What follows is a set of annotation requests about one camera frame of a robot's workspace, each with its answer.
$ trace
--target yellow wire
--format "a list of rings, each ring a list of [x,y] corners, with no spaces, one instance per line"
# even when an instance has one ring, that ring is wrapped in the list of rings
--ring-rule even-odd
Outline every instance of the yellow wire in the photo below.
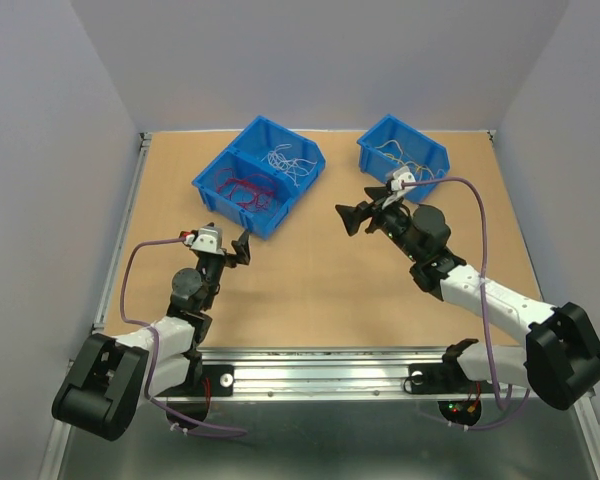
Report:
[[[380,149],[386,147],[387,145],[389,145],[391,143],[395,144],[395,146],[400,151],[400,158],[396,157],[392,153],[383,152],[382,150],[380,150]],[[408,153],[405,153],[404,150],[402,150],[402,146],[400,145],[400,143],[398,143],[397,140],[394,140],[394,139],[387,140],[382,145],[379,145],[379,146],[377,146],[375,148],[376,148],[376,150],[379,150],[380,153],[382,153],[385,157],[389,158],[390,160],[393,160],[394,162],[397,162],[397,163],[399,163],[401,165],[404,165],[405,167],[409,167],[409,170],[412,171],[414,177],[419,172],[420,173],[420,178],[417,180],[418,182],[422,181],[423,172],[428,172],[429,173],[429,178],[437,178],[438,175],[440,174],[440,172],[442,172],[442,175],[444,176],[444,170],[442,168],[439,169],[436,172],[436,174],[434,175],[433,171],[429,167],[418,164],[415,160],[413,160],[413,158]],[[406,162],[404,160],[402,160],[402,157],[405,156],[405,155],[407,157],[409,157],[411,160],[408,160]]]

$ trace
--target metal frame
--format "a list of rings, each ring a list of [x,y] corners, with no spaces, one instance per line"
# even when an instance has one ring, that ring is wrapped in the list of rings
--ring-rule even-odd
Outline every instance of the metal frame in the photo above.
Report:
[[[93,321],[94,331],[101,331],[104,329],[111,299],[111,290],[113,289],[117,279],[118,262],[120,261],[120,256],[122,255],[125,240],[127,238],[127,231],[129,230],[129,223],[131,222],[131,213],[133,212],[133,207],[136,204],[140,179],[142,178],[144,165],[147,161],[147,155],[149,154],[149,147],[151,146],[151,133],[141,133],[140,137],[142,138],[142,143],[140,144],[140,152],[138,153],[138,162],[133,173],[133,180],[131,181],[129,196],[127,197],[124,214],[122,215],[120,230],[118,230],[118,236],[116,238],[113,255],[111,257],[109,271],[107,272],[107,278],[104,282],[104,290],[102,292],[102,296],[100,297],[100,304],[98,305],[98,311],[96,313],[95,320]]]
[[[141,135],[142,144],[138,163],[102,297],[95,320],[94,331],[104,329],[111,291],[135,205],[142,173],[151,145],[151,134]],[[336,349],[201,349],[205,363],[232,364],[235,367],[233,397],[214,401],[313,401],[313,400],[396,400],[417,401],[423,396],[405,394],[402,382],[417,364],[440,359],[441,348],[336,348]],[[521,397],[523,389],[515,389]],[[448,399],[437,395],[427,398]],[[185,397],[169,401],[188,401]],[[575,411],[591,455],[596,474],[600,478],[600,423],[590,396],[575,405]],[[40,471],[40,480],[57,480],[66,452],[71,427],[54,421],[47,450]]]

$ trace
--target metal floor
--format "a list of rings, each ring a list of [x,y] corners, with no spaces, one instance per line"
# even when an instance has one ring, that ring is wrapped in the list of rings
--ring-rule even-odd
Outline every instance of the metal floor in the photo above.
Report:
[[[438,413],[432,400],[418,401]],[[497,416],[484,402],[482,422]],[[210,421],[246,427],[238,440],[184,437],[142,407],[110,443],[72,429],[68,480],[393,480],[597,478],[573,409],[531,399],[503,428],[463,432],[418,413],[415,400],[217,403]]]

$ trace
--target red wire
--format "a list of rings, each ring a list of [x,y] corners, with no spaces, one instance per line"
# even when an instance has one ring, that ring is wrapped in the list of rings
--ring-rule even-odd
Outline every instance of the red wire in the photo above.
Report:
[[[209,406],[211,405],[211,382],[209,381],[209,377],[205,378],[202,384],[204,385],[204,398],[207,402],[207,410],[209,410]]]
[[[480,401],[480,395],[481,395],[481,391],[480,391],[480,382],[476,382],[476,385],[478,387],[478,396],[476,397],[476,401],[473,402],[473,405],[471,405],[473,408],[476,408],[478,406],[478,402]]]
[[[218,177],[228,172],[227,179],[220,183]],[[254,183],[254,180],[260,180],[259,183],[269,183],[271,186],[261,186]],[[269,209],[274,201],[276,192],[275,182],[261,173],[252,173],[244,178],[237,178],[232,168],[223,168],[215,174],[216,193],[227,198],[229,201],[253,213],[263,212]],[[247,196],[249,201],[234,199],[234,195],[241,193],[242,196]]]

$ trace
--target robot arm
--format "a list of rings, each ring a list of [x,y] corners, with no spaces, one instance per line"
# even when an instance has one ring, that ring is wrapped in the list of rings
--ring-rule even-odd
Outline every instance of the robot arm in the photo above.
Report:
[[[222,248],[222,230],[213,224],[182,232],[180,238],[198,262],[195,269],[184,268],[173,277],[166,316],[127,335],[89,336],[54,399],[54,418],[115,440],[146,400],[142,392],[152,364],[150,396],[183,384],[196,387],[202,375],[197,347],[211,325],[203,311],[220,291],[224,268],[249,264],[249,234],[245,231],[232,242],[235,253]]]
[[[447,248],[451,230],[443,213],[420,205],[413,213],[402,198],[413,186],[408,167],[394,172],[384,187],[365,189],[371,203],[336,205],[347,233],[382,231],[411,261],[409,272],[424,292],[439,300],[482,313],[481,282],[489,321],[520,347],[494,347],[499,380],[531,388],[547,404],[566,410],[600,381],[600,341],[586,312],[572,303],[561,308],[524,297],[480,273]],[[449,347],[442,376],[464,381],[491,378],[486,348],[477,340]],[[436,380],[425,376],[422,381]]]

